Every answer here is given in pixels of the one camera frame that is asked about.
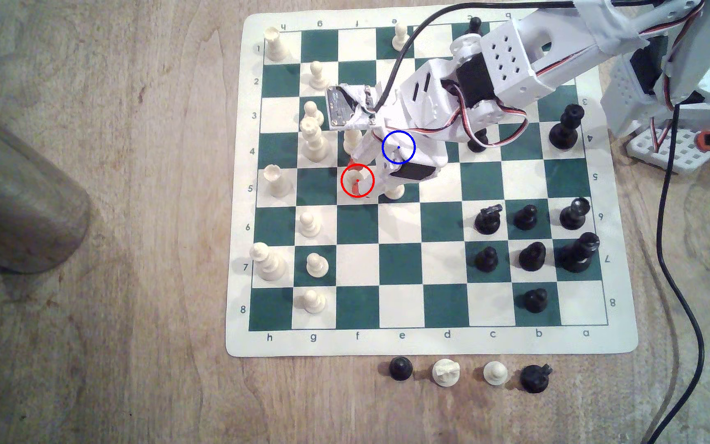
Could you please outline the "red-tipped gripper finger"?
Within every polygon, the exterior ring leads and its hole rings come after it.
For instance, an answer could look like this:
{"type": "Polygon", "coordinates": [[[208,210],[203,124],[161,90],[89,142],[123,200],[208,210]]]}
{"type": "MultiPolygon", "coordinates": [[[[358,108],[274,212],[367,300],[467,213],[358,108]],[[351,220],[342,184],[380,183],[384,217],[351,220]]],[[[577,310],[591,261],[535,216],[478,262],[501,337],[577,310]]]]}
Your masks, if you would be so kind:
{"type": "Polygon", "coordinates": [[[383,165],[361,167],[360,175],[360,195],[362,197],[380,197],[387,189],[387,174],[383,165]]]}
{"type": "Polygon", "coordinates": [[[348,154],[352,164],[387,163],[382,153],[382,142],[386,135],[384,129],[368,129],[362,135],[359,129],[348,130],[348,154]]]}

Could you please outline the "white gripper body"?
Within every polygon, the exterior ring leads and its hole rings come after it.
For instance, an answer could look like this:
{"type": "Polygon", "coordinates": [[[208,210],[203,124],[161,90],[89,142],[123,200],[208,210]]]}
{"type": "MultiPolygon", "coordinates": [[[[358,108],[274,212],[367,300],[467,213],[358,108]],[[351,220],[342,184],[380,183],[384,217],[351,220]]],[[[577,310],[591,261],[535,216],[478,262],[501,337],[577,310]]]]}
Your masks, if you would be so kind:
{"type": "Polygon", "coordinates": [[[467,142],[485,128],[485,62],[433,58],[376,111],[378,183],[419,183],[448,164],[446,142],[467,142]]]}

